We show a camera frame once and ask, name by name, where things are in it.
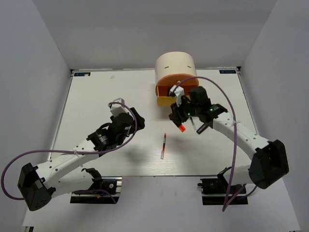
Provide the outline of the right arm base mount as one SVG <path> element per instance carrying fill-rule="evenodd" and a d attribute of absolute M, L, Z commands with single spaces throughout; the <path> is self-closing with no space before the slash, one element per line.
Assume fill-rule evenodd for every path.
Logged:
<path fill-rule="evenodd" d="M 225 200 L 226 190 L 218 183 L 215 177 L 208 177 L 200 179 L 197 186 L 201 190 L 202 204 L 203 205 L 223 205 Z M 247 194 L 244 188 L 240 194 L 230 203 L 230 205 L 247 205 L 248 199 L 245 197 Z"/>

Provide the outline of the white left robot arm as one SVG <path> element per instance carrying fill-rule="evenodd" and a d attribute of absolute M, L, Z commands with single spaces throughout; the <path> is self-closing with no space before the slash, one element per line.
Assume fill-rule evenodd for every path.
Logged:
<path fill-rule="evenodd" d="M 144 129 L 145 119 L 135 108 L 130 113 L 121 109 L 113 113 L 111 122 L 101 125 L 73 149 L 72 154 L 62 154 L 50 161 L 33 166 L 24 165 L 18 180 L 18 188 L 30 211 L 47 205 L 53 198 L 71 192 L 95 194 L 105 192 L 109 184 L 95 168 L 83 165 L 103 152 L 120 147 L 135 131 Z"/>

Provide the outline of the round cream drawer organizer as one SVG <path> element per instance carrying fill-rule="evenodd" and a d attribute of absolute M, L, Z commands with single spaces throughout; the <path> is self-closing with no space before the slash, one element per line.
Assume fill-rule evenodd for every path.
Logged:
<path fill-rule="evenodd" d="M 180 84 L 186 96 L 189 90 L 199 86 L 194 60 L 185 52 L 168 52 L 161 55 L 155 63 L 155 94 L 157 105 L 170 106 L 175 98 L 169 96 L 169 90 Z"/>

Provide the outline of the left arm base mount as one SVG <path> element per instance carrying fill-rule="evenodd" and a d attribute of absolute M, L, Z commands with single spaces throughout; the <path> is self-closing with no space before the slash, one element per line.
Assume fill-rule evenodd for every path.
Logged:
<path fill-rule="evenodd" d="M 70 203 L 116 204 L 120 198 L 122 177 L 105 177 L 93 183 L 89 190 L 78 190 L 71 194 Z"/>

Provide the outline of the red gel pen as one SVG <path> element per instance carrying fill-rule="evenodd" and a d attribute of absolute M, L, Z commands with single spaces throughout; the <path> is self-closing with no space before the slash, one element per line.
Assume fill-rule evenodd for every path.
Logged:
<path fill-rule="evenodd" d="M 166 137 L 167 137 L 167 134 L 164 133 L 163 145 L 162 145 L 161 156 L 160 156 L 162 160 L 164 159 L 164 154 L 165 154 Z"/>

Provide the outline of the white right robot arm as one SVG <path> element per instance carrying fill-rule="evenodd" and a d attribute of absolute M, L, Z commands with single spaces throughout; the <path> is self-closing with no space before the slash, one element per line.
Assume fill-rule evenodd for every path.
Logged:
<path fill-rule="evenodd" d="M 212 104 L 203 87 L 194 87 L 186 96 L 182 87 L 173 86 L 169 91 L 176 102 L 171 107 L 170 120 L 181 131 L 183 123 L 190 117 L 198 117 L 203 125 L 197 130 L 201 134 L 210 127 L 228 139 L 236 142 L 251 160 L 251 164 L 236 168 L 228 167 L 218 173 L 218 188 L 225 193 L 236 185 L 255 184 L 261 189 L 289 173 L 289 165 L 284 144 L 280 140 L 270 141 L 261 137 L 240 123 L 220 104 Z"/>

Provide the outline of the orange cap black highlighter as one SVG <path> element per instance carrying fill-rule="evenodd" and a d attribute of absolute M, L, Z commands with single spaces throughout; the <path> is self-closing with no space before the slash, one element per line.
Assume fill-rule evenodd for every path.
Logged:
<path fill-rule="evenodd" d="M 184 132 L 185 131 L 185 127 L 181 124 L 180 126 L 178 126 L 178 129 L 181 131 L 181 132 Z"/>

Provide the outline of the green gel pen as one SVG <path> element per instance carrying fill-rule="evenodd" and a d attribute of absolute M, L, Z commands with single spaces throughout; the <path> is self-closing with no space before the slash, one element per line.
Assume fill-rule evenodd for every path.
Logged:
<path fill-rule="evenodd" d="M 191 124 L 192 124 L 193 129 L 196 131 L 197 128 L 196 128 L 195 122 L 194 122 L 194 120 L 193 120 L 192 117 L 190 117 L 190 121 L 191 121 Z"/>

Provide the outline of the pink cap black highlighter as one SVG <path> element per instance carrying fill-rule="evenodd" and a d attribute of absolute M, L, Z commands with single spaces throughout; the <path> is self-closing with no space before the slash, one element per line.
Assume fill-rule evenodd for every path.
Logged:
<path fill-rule="evenodd" d="M 204 123 L 202 126 L 200 126 L 200 127 L 196 130 L 197 134 L 201 134 L 201 133 L 202 133 L 203 131 L 205 131 L 208 127 L 209 127 L 208 124 Z"/>

